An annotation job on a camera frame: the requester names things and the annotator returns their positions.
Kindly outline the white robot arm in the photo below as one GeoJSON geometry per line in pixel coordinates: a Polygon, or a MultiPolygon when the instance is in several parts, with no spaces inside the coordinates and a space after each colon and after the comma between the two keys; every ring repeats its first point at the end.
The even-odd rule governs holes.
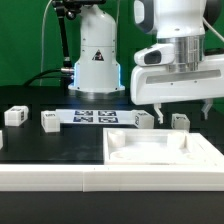
{"type": "MultiPolygon", "coordinates": [[[[219,0],[134,0],[134,21],[157,43],[135,53],[130,95],[136,105],[202,99],[207,113],[214,98],[224,97],[224,53],[203,51],[205,8],[219,0]]],[[[87,97],[122,91],[116,61],[116,25],[98,6],[81,13],[81,52],[69,88],[87,97]]]]}

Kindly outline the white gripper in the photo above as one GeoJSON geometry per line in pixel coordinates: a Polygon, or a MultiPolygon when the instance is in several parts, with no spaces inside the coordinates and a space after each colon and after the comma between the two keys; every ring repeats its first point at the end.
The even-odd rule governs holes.
{"type": "Polygon", "coordinates": [[[201,111],[207,120],[213,106],[209,98],[224,97],[224,54],[206,56],[198,70],[190,72],[168,72],[165,66],[136,66],[130,94],[136,105],[154,104],[159,124],[164,121],[161,103],[205,99],[201,111]]]}

